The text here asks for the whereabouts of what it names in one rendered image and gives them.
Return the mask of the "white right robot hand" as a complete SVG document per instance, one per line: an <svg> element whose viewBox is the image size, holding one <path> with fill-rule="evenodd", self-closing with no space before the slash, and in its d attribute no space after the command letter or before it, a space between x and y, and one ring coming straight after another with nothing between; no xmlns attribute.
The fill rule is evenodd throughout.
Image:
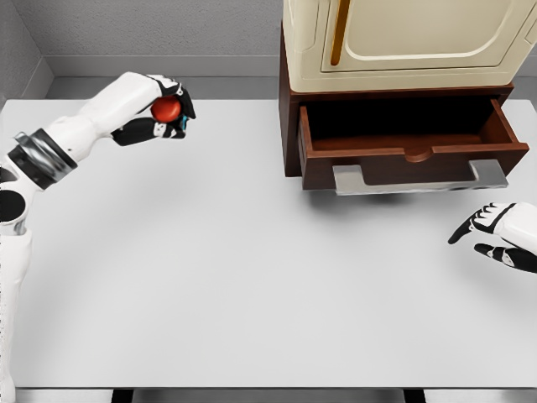
<svg viewBox="0 0 537 403"><path fill-rule="evenodd" d="M449 237L458 242L471 232L493 234L511 248L477 243L474 250L509 268L537 274L537 206L527 202L491 202L474 212Z"/></svg>

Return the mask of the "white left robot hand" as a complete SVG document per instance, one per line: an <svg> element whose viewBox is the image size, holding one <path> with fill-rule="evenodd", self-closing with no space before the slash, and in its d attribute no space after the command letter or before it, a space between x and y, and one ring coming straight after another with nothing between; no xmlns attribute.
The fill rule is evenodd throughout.
<svg viewBox="0 0 537 403"><path fill-rule="evenodd" d="M160 97L175 96L182 106L176 120L157 122L150 112ZM92 120L100 133L127 146L151 139L182 139L187 122L196 117L189 92L179 81L162 75L126 72L105 87L87 104L93 107Z"/></svg>

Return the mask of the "red round switch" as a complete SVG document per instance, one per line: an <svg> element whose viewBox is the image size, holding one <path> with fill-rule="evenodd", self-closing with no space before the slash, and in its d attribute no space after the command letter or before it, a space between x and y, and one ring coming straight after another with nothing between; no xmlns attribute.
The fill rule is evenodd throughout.
<svg viewBox="0 0 537 403"><path fill-rule="evenodd" d="M158 98L151 106L152 117L160 123L170 123L179 117L182 111L180 101L175 96Z"/></svg>

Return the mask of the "brown wooden drawer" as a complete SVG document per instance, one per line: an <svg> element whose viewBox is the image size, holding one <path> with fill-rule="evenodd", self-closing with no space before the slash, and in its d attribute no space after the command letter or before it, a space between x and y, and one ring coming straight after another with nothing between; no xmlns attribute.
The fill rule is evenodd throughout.
<svg viewBox="0 0 537 403"><path fill-rule="evenodd" d="M508 175L529 150L492 97L308 102L298 145L306 190L335 189L337 165L360 165L368 185L469 181L472 160Z"/></svg>

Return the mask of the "dark brown wooden cabinet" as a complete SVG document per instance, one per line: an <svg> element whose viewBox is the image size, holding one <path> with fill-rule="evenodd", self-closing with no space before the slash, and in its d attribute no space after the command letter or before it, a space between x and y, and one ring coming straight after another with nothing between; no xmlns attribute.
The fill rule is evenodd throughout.
<svg viewBox="0 0 537 403"><path fill-rule="evenodd" d="M501 86L467 86L418 89L296 92L289 84L289 69L285 49L284 33L280 34L279 55L279 118L281 127L284 172L288 177L301 173L298 148L299 105L304 102L356 101L364 99L398 99L451 96L485 96L495 98L503 104L514 89L512 82Z"/></svg>

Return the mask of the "cream appliance with door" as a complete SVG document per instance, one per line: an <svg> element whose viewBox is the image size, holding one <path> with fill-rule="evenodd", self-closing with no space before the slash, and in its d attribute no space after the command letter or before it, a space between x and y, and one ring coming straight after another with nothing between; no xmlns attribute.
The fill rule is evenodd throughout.
<svg viewBox="0 0 537 403"><path fill-rule="evenodd" d="M330 63L338 0L284 0L296 92L501 86L537 44L537 0L351 0Z"/></svg>

